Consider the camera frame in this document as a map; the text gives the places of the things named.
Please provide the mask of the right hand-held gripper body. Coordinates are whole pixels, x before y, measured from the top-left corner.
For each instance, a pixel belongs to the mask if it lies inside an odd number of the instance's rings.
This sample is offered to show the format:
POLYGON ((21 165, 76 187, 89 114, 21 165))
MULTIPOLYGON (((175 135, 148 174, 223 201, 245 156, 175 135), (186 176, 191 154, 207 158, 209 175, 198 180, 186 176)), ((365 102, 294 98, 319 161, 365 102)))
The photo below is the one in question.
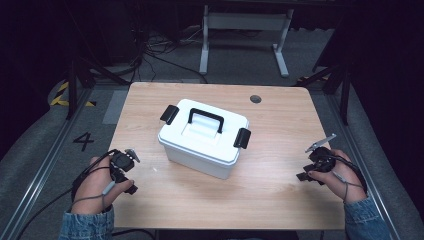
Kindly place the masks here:
POLYGON ((327 173, 330 172, 336 165, 335 156, 326 147, 318 147, 310 155, 311 164, 303 167, 303 172, 298 173, 296 177, 299 181, 313 181, 313 178, 308 175, 310 171, 327 173))

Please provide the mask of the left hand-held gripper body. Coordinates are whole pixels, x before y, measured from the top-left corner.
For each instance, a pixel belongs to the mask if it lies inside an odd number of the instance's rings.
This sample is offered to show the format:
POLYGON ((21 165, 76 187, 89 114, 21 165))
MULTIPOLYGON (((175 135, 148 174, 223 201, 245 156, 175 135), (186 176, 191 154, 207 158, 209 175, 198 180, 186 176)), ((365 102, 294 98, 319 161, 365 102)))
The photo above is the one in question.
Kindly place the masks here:
POLYGON ((128 178, 125 173, 135 166, 136 161, 128 160, 125 156, 125 151, 114 153, 110 162, 110 175, 115 183, 122 183, 128 178))

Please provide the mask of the black box latch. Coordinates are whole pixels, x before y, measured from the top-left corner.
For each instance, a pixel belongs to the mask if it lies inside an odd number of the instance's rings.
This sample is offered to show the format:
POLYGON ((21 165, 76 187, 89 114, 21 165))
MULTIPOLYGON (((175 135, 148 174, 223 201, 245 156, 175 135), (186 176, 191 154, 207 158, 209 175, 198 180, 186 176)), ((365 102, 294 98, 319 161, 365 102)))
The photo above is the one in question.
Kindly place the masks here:
POLYGON ((246 128, 240 128, 235 138, 233 146, 235 148, 246 149, 250 140, 251 131, 246 128))
POLYGON ((171 125, 179 112, 179 108, 174 105, 169 105, 162 113, 160 120, 164 121, 167 125, 171 125))

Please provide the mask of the black lid carry handle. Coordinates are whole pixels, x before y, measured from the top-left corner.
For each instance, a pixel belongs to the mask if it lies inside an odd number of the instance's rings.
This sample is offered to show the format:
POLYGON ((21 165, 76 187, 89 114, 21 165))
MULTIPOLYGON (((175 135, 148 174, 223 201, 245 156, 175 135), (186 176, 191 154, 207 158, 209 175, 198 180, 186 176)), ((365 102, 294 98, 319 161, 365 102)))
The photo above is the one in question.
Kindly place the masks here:
POLYGON ((218 126, 218 129, 217 129, 217 133, 219 133, 219 134, 223 133, 224 118, 222 116, 219 116, 219 115, 216 115, 216 114, 213 114, 213 113, 210 113, 210 112, 206 112, 206 111, 201 110, 201 109, 192 108, 192 109, 190 109, 189 117, 188 117, 188 121, 187 121, 189 124, 193 123, 193 116, 195 114, 202 115, 204 117, 208 117, 208 118, 211 118, 213 120, 218 121, 219 126, 218 126))

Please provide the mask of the person's right hand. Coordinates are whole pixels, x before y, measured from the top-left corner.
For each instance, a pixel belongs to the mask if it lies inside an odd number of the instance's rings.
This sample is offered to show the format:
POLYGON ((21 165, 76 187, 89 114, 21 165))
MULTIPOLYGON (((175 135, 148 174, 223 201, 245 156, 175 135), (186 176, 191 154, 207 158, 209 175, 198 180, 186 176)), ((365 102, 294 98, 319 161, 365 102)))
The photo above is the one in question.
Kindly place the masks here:
POLYGON ((344 203, 359 202, 367 198, 356 173, 339 160, 336 161, 335 167, 330 172, 310 171, 308 175, 314 180, 323 182, 344 203))

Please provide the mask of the person's left hand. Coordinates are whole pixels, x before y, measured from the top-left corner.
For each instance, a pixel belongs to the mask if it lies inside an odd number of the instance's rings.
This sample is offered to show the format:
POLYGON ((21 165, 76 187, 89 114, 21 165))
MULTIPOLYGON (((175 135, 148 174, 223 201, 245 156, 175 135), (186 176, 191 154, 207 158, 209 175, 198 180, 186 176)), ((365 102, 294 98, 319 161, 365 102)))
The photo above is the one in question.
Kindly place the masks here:
POLYGON ((94 167, 90 174, 79 186, 71 207, 74 214, 98 214, 109 207, 118 196, 134 185, 133 180, 117 183, 103 194, 103 191, 111 184, 110 160, 107 156, 99 161, 96 157, 91 159, 94 167))

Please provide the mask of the black tripod stand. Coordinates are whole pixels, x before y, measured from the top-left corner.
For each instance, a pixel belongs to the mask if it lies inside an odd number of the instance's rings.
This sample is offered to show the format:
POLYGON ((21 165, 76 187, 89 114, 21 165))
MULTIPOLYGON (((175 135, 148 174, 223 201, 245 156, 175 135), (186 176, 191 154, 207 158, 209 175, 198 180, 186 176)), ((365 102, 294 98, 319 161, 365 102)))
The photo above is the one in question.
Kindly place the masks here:
POLYGON ((78 109, 77 103, 77 82, 80 82, 83 88, 93 88, 96 84, 94 74, 91 72, 94 69, 100 75, 112 80, 118 85, 128 86, 130 82, 122 79, 115 73, 107 70, 105 67, 95 64, 82 57, 74 57, 68 73, 68 114, 66 119, 70 120, 78 109))
POLYGON ((301 77, 294 84, 295 87, 306 87, 316 81, 327 77, 326 83, 322 87, 325 94, 334 94, 341 88, 339 114, 342 122, 348 124, 348 102, 350 93, 350 73, 347 65, 336 65, 327 67, 309 77, 301 77))

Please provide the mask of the yellow black floor tape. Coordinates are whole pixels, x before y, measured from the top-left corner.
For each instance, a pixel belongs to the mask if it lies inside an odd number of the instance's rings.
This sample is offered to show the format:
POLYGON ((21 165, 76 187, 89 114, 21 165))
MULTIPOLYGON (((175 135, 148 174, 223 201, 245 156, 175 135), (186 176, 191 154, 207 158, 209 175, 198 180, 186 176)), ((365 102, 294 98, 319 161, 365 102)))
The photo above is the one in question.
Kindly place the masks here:
POLYGON ((60 87, 58 88, 56 95, 53 97, 53 100, 50 102, 51 106, 59 105, 59 106, 68 106, 69 101, 64 100, 63 96, 65 91, 68 89, 69 83, 67 81, 64 81, 60 87))

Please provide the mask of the metal floor rail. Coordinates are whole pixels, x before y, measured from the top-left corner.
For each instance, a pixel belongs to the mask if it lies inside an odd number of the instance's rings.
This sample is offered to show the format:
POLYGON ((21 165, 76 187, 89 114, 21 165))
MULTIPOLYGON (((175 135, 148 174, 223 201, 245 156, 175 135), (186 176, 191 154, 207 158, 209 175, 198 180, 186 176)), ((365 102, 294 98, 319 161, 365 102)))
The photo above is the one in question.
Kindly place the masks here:
POLYGON ((53 107, 37 120, 0 162, 0 240, 15 240, 42 191, 65 139, 92 93, 81 90, 77 107, 53 107))
POLYGON ((347 155, 350 157, 350 159, 359 167, 359 169, 362 171, 362 174, 366 180, 367 186, 368 186, 368 193, 373 198, 374 203, 379 211, 380 216, 385 221, 391 235, 391 240, 400 240, 398 231, 396 230, 394 223, 392 221, 392 218, 390 214, 387 211, 386 205, 382 199, 382 196, 377 189, 374 180, 372 179, 369 169, 366 166, 365 160, 360 153, 359 147, 356 144, 356 141, 354 139, 354 136, 350 130, 350 128, 344 124, 340 113, 339 113, 339 105, 337 102, 337 99, 333 95, 326 95, 325 99, 327 101, 327 104, 329 105, 329 109, 332 113, 332 115, 335 118, 335 121, 337 122, 337 125, 341 131, 340 135, 347 143, 347 155))

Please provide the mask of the white metal desk frame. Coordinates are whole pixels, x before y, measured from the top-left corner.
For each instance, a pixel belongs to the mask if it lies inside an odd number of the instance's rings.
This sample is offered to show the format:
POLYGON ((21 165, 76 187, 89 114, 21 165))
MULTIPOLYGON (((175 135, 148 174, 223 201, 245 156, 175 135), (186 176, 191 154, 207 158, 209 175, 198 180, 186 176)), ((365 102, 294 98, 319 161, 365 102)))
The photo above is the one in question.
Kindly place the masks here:
POLYGON ((219 13, 210 12, 209 6, 205 5, 202 21, 203 42, 199 72, 201 74, 206 74, 208 72, 209 31, 211 29, 279 31, 279 40, 272 45, 272 50, 280 75, 283 78, 288 77, 289 72, 282 50, 293 18, 293 13, 293 9, 288 9, 287 12, 283 14, 219 13))

